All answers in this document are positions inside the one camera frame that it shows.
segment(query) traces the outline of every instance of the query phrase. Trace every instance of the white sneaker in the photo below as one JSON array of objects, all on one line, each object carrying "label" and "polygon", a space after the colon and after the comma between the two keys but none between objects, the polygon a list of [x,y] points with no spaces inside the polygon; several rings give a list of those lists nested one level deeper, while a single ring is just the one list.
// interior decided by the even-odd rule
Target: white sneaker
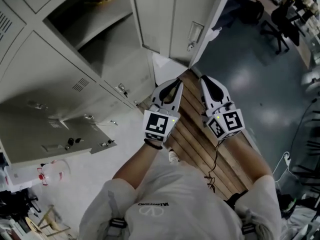
[{"label": "white sneaker", "polygon": [[177,154],[174,152],[173,149],[170,149],[169,151],[169,161],[171,165],[178,165],[180,160]]}]

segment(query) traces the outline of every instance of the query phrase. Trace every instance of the white t-shirt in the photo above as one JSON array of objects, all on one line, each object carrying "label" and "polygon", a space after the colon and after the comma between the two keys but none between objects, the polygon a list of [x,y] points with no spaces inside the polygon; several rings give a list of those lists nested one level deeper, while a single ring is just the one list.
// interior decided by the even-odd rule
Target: white t-shirt
[{"label": "white t-shirt", "polygon": [[107,181],[86,210],[79,240],[106,240],[111,218],[124,218],[130,240],[242,240],[238,215],[252,214],[258,239],[278,240],[281,214],[274,179],[267,175],[235,203],[233,211],[190,165],[158,165],[135,190],[122,179]]}]

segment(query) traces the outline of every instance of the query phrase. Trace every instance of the black cable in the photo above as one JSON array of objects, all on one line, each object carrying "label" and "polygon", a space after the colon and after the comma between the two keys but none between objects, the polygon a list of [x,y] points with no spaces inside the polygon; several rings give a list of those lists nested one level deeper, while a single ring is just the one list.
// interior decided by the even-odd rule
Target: black cable
[{"label": "black cable", "polygon": [[313,99],[313,100],[311,101],[310,105],[305,109],[305,111],[304,111],[304,113],[303,113],[303,115],[302,115],[302,117],[301,117],[301,120],[300,120],[300,122],[299,122],[299,125],[298,125],[298,127],[297,127],[297,129],[296,129],[296,131],[295,131],[294,137],[293,137],[292,142],[291,142],[290,152],[289,152],[290,155],[291,155],[291,152],[292,152],[292,148],[293,148],[293,145],[294,145],[294,141],[295,141],[295,139],[296,139],[296,137],[297,137],[298,131],[299,131],[300,126],[301,126],[301,124],[302,124],[302,121],[304,120],[304,117],[305,117],[307,111],[309,110],[309,108],[311,107],[311,105],[312,105],[313,103],[316,103],[316,102],[317,102],[317,99],[316,99],[316,98]]},{"label": "black cable", "polygon": [[218,159],[218,149],[219,146],[224,142],[225,140],[223,139],[221,142],[220,140],[218,141],[218,144],[215,147],[215,158],[214,158],[214,165],[213,168],[209,171],[209,176],[204,176],[205,179],[209,179],[210,183],[207,183],[209,189],[213,190],[213,193],[216,192],[216,188],[214,186],[215,182],[216,182],[216,178],[211,176],[211,172],[214,171],[214,169],[217,167],[217,159]]}]

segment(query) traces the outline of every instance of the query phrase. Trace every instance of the wooden pallet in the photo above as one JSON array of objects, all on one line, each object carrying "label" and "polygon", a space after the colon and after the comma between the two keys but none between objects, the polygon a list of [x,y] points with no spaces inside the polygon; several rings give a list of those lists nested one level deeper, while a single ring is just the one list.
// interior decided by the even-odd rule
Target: wooden pallet
[{"label": "wooden pallet", "polygon": [[[250,188],[252,182],[223,143],[216,152],[218,140],[203,126],[201,118],[205,108],[201,102],[198,77],[187,70],[179,78],[184,84],[179,108],[181,118],[165,146],[171,147],[181,160],[202,171],[203,176],[209,176],[217,154],[216,167],[210,175],[215,178],[215,193],[227,200],[233,194]],[[144,113],[150,104],[151,100],[147,98],[138,107]],[[242,133],[237,136],[248,143]]]}]

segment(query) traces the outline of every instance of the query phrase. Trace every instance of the wrist strap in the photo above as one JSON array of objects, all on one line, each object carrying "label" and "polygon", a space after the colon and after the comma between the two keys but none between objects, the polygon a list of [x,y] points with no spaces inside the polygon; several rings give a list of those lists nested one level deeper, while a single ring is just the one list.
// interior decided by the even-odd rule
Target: wrist strap
[{"label": "wrist strap", "polygon": [[150,147],[153,147],[156,150],[162,150],[162,146],[157,146],[152,144],[147,138],[144,139],[145,144],[149,145]]}]

